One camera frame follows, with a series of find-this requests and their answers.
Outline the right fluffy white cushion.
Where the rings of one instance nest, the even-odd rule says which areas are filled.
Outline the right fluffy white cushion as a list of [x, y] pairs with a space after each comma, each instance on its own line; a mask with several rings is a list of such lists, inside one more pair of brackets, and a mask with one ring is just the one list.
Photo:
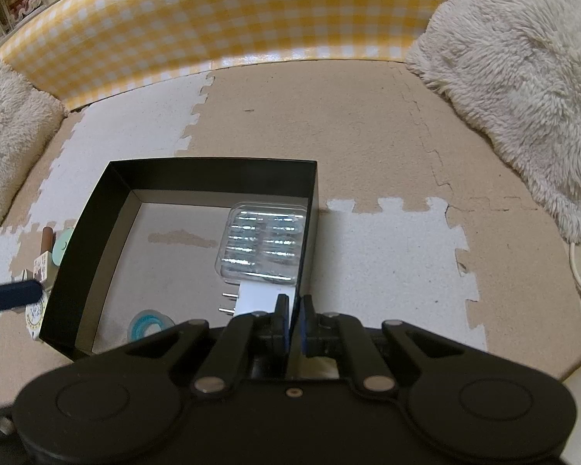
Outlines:
[[581, 0], [446, 0], [405, 62], [581, 243]]

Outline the yellow white body tape measure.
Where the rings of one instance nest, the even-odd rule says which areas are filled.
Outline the yellow white body tape measure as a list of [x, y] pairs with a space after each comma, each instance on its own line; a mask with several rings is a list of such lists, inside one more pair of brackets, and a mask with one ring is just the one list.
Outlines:
[[44, 294], [39, 301], [26, 306], [25, 323], [32, 340], [40, 339], [47, 302], [48, 297]]

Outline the brown gel polish bottle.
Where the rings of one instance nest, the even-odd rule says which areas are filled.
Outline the brown gel polish bottle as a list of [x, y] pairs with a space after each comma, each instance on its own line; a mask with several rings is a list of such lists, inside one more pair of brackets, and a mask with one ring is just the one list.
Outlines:
[[41, 253], [33, 262], [33, 278], [40, 282], [46, 292], [50, 292], [56, 279], [57, 267], [54, 265], [52, 253], [54, 245], [54, 231], [51, 227], [44, 227], [41, 231]]

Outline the white power adapter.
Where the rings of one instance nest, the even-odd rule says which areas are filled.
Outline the white power adapter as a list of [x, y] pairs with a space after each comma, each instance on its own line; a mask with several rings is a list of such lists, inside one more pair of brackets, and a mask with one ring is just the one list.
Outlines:
[[285, 295], [289, 304], [287, 310], [292, 316], [296, 288], [286, 284], [245, 280], [238, 284], [238, 289], [222, 296], [230, 301], [230, 307], [218, 308], [227, 316], [251, 314], [256, 312], [274, 313], [279, 295]]

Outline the yellow checkered bed cover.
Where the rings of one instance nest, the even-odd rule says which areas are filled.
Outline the yellow checkered bed cover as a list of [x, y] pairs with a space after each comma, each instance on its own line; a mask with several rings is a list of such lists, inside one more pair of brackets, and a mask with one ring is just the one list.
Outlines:
[[186, 74], [400, 61], [445, 0], [58, 0], [0, 58], [68, 108]]

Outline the black cardboard box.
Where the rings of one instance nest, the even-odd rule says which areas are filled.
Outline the black cardboard box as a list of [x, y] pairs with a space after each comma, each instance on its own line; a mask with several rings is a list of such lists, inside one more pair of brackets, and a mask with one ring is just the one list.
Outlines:
[[113, 161], [81, 212], [48, 301], [40, 338], [71, 360], [117, 348], [137, 314], [203, 318], [236, 284], [216, 259], [239, 204], [298, 207], [304, 262], [314, 252], [318, 165], [253, 157]]

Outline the left fluffy white cushion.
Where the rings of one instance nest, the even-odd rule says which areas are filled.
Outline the left fluffy white cushion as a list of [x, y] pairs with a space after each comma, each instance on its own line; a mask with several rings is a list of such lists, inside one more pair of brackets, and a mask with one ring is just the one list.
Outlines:
[[0, 59], [0, 225], [67, 111]]

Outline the fluffy white cushion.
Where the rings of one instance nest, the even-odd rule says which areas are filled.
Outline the fluffy white cushion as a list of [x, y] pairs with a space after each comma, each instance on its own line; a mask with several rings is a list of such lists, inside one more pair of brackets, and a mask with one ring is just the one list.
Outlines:
[[67, 111], [0, 59], [0, 225]]
[[581, 0], [446, 0], [405, 62], [581, 243]]

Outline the teal tape roll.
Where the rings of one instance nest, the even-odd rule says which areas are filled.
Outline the teal tape roll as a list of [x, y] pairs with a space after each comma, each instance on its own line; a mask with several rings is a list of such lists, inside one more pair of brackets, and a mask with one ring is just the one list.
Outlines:
[[143, 310], [131, 320], [128, 327], [128, 343], [136, 342], [175, 326], [167, 315], [156, 310]]

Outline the clear plastic blister case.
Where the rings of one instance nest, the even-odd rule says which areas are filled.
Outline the clear plastic blister case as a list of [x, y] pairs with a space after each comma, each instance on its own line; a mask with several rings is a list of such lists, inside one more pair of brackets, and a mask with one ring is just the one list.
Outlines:
[[230, 209], [215, 269], [227, 283], [297, 283], [307, 210], [302, 205], [236, 204]]

